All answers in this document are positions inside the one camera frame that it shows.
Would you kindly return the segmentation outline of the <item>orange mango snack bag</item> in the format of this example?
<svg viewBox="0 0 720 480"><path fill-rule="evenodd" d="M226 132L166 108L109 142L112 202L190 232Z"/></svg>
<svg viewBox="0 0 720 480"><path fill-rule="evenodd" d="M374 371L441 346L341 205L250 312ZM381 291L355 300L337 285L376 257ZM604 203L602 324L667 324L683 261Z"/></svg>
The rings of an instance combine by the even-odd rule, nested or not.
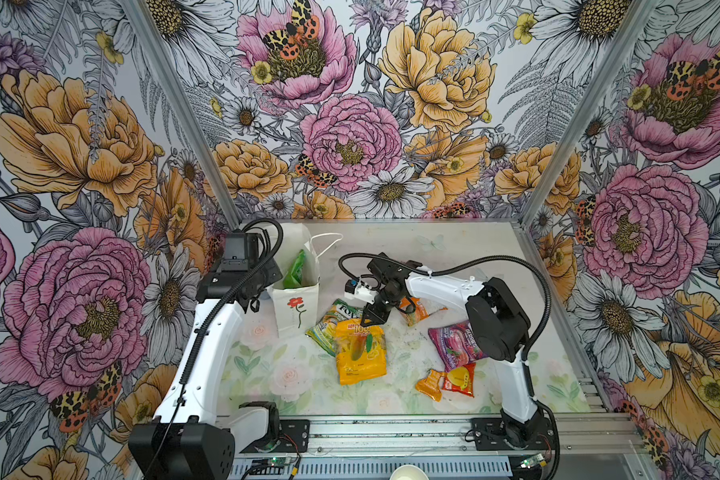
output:
<svg viewBox="0 0 720 480"><path fill-rule="evenodd" d="M446 310L447 308L438 302L420 298L403 298L398 307L398 311L408 327L414 327L427 318Z"/></svg>

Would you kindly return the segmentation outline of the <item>yellow Lot 100 gummy bag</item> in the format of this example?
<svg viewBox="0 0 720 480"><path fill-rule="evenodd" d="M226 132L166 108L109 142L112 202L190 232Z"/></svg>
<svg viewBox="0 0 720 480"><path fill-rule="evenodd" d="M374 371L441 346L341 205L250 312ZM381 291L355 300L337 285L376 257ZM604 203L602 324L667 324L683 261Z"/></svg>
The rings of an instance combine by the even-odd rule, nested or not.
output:
<svg viewBox="0 0 720 480"><path fill-rule="evenodd" d="M380 378L387 373L385 334L380 326L363 327L359 319L339 322L334 350L342 386Z"/></svg>

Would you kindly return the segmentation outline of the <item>bright green chips bag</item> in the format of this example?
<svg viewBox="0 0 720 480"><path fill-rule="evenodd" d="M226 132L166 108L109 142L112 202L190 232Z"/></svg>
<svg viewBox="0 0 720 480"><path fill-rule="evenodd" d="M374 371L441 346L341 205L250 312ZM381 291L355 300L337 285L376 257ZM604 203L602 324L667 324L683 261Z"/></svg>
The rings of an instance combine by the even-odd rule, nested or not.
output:
<svg viewBox="0 0 720 480"><path fill-rule="evenodd" d="M301 249L293 259L283 277L283 288L286 290L299 289L304 286L304 265L306 252Z"/></svg>

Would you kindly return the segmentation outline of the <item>green Fox's candy bag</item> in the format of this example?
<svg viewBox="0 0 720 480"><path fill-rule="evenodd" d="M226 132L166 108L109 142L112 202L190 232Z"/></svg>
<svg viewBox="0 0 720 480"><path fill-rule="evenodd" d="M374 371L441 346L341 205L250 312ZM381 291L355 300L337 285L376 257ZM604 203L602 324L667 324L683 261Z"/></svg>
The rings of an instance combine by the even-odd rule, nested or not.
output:
<svg viewBox="0 0 720 480"><path fill-rule="evenodd" d="M359 319L362 313L362 307L355 307L344 300L337 299L326 310L322 318L306 331L306 335L327 354L335 357L334 340L337 325L343 321Z"/></svg>

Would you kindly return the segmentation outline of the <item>white paper bag red flower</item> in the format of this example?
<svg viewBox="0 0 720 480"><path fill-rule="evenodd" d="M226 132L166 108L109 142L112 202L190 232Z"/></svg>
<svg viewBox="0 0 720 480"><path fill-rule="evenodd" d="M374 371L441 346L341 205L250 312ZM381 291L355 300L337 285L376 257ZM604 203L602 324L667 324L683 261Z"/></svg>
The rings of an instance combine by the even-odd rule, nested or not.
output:
<svg viewBox="0 0 720 480"><path fill-rule="evenodd" d="M304 333L318 321L320 258L343 239L338 232L312 234L306 225L285 223L281 233L273 228L281 245L275 261L283 275L267 288L273 302L280 339Z"/></svg>

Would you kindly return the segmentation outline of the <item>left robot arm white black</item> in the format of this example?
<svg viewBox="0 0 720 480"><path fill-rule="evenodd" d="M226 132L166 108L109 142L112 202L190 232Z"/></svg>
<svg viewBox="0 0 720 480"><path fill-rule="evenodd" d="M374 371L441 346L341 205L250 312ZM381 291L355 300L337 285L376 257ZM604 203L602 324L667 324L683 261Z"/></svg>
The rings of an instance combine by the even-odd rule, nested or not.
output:
<svg viewBox="0 0 720 480"><path fill-rule="evenodd" d="M145 479L225 479L236 455L278 442L277 407L269 401L239 406L218 424L219 388L245 314L282 274L274 261L248 272L206 275L188 344L168 393L152 419L133 427L128 448Z"/></svg>

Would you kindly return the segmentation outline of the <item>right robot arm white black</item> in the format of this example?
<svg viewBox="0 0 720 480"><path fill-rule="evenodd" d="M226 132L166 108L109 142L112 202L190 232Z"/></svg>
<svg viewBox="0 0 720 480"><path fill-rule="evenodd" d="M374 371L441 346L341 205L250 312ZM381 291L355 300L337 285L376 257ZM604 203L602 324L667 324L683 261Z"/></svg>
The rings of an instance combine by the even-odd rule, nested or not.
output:
<svg viewBox="0 0 720 480"><path fill-rule="evenodd" d="M533 327L504 280L492 277L479 281L456 276L480 264L509 262L542 280L543 275L536 267L518 257L491 255L433 271L419 262L401 263L385 254L360 256L369 260L368 276L376 285L372 287L364 277L349 274L345 295L365 303L362 326L386 323L389 313L408 297L431 300L464 313L477 347L495 362L502 394L501 425L482 434L512 448L525 449L538 435L547 432L554 421L544 415L535 395L528 356L549 320L549 287L542 286L544 307L538 326Z"/></svg>

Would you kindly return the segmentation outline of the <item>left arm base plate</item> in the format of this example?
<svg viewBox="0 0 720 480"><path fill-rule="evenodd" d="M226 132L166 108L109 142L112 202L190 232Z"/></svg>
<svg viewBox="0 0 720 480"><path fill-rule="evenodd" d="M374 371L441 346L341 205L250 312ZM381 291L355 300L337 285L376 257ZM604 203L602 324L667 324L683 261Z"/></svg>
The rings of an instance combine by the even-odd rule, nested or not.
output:
<svg viewBox="0 0 720 480"><path fill-rule="evenodd" d="M242 450L246 454L304 454L308 450L311 422L309 420L281 420L276 436L265 437Z"/></svg>

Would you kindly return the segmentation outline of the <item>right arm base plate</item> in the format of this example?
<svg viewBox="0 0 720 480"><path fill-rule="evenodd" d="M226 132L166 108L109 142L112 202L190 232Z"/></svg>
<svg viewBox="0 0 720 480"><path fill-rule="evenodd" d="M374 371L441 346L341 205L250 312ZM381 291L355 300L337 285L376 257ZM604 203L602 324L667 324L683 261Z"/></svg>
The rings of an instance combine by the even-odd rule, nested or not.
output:
<svg viewBox="0 0 720 480"><path fill-rule="evenodd" d="M478 451L551 451L559 445L546 417L537 416L525 423L503 417L472 418L470 430Z"/></svg>

